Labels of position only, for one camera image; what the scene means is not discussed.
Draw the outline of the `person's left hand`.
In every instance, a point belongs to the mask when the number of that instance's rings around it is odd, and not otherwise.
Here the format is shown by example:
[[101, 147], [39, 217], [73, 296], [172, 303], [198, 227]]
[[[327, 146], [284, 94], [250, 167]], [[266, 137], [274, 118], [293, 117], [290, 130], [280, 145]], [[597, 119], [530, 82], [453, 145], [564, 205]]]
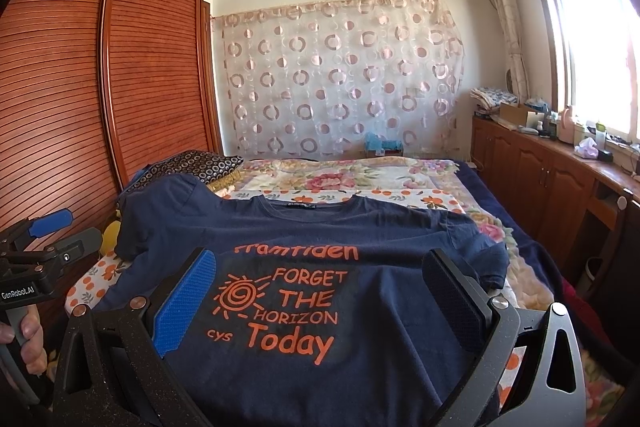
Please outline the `person's left hand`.
[[25, 343], [21, 347], [21, 357], [30, 375], [42, 375], [48, 364], [47, 352], [43, 346], [43, 329], [36, 305], [27, 307], [27, 313], [20, 325]]

